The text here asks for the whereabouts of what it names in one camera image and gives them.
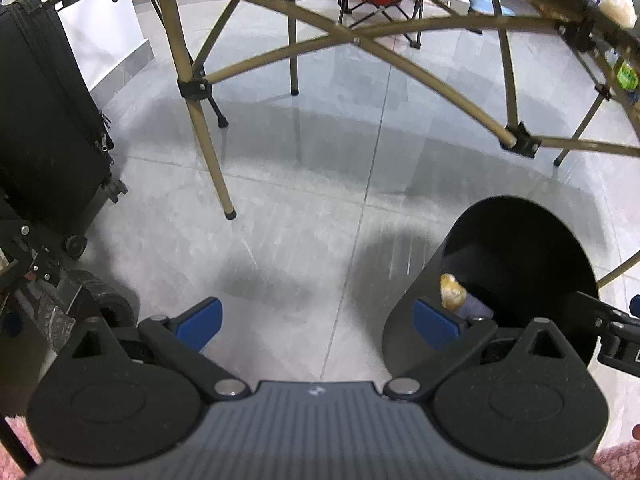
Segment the yellow crumpled wrapper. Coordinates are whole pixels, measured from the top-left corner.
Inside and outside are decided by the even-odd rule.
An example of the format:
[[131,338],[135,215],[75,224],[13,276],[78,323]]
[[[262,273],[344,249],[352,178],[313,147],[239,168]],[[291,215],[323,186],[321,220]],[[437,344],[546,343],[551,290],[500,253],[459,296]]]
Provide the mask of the yellow crumpled wrapper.
[[457,281],[454,274],[445,273],[440,276],[440,298],[442,306],[451,312],[460,309],[466,300],[468,293]]

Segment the green snack bag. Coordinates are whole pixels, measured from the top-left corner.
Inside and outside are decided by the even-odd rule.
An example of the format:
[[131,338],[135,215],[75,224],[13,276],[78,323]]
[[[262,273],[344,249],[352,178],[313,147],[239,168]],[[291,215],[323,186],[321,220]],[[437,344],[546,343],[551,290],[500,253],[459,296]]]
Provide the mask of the green snack bag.
[[627,62],[623,61],[616,73],[616,80],[620,88],[627,92],[635,92],[639,88],[639,75]]

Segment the lavender knitted cloth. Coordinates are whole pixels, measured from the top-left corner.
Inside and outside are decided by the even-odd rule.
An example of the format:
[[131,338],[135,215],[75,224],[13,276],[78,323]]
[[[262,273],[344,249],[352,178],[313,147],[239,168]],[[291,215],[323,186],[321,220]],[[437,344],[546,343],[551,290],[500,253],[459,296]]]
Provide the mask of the lavender knitted cloth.
[[466,296],[464,303],[454,311],[459,318],[493,318],[494,311],[472,295]]

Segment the black round trash bin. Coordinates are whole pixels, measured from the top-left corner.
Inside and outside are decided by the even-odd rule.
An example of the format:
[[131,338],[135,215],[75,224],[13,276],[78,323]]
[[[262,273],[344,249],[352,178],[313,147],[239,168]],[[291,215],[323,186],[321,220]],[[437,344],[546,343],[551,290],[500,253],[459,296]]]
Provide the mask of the black round trash bin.
[[414,330],[412,306],[440,303],[440,276],[454,274],[468,295],[494,311],[501,328],[548,318],[589,363],[597,345],[570,310],[575,292],[597,297],[597,281],[582,245],[551,211],[524,198],[496,196],[469,207],[428,259],[384,325],[382,356],[398,376],[433,350]]

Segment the tan folding table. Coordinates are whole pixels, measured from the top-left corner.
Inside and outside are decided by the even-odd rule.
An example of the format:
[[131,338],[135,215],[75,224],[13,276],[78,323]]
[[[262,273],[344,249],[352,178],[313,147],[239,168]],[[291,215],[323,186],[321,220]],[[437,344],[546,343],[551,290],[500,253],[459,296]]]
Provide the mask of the tan folding table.
[[438,223],[495,194],[541,200],[608,278],[639,264],[593,159],[639,159],[639,118],[601,40],[534,15],[436,15],[348,28],[288,0],[229,0],[213,73],[230,176]]

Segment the black suitcase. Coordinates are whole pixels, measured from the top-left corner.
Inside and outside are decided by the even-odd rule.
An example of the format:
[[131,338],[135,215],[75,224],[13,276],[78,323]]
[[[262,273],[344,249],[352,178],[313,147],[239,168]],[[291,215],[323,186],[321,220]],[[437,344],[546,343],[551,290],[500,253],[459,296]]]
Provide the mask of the black suitcase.
[[1,193],[77,259],[80,222],[99,191],[126,193],[112,174],[114,143],[62,21],[41,0],[1,9]]

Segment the pink fluffy rug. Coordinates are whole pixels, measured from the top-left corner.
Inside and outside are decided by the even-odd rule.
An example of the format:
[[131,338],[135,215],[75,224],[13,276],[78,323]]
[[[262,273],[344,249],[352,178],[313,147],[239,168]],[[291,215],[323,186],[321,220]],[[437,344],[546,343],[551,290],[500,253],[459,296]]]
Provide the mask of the pink fluffy rug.
[[615,480],[640,479],[640,442],[632,440],[597,452],[593,463]]

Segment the white crumpled plastic bag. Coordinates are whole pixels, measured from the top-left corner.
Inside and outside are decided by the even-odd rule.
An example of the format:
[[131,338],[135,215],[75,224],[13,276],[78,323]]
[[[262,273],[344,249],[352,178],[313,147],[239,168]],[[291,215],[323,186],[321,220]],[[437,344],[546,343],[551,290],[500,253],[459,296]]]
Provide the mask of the white crumpled plastic bag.
[[637,21],[634,0],[599,0],[600,11],[624,29],[632,29]]

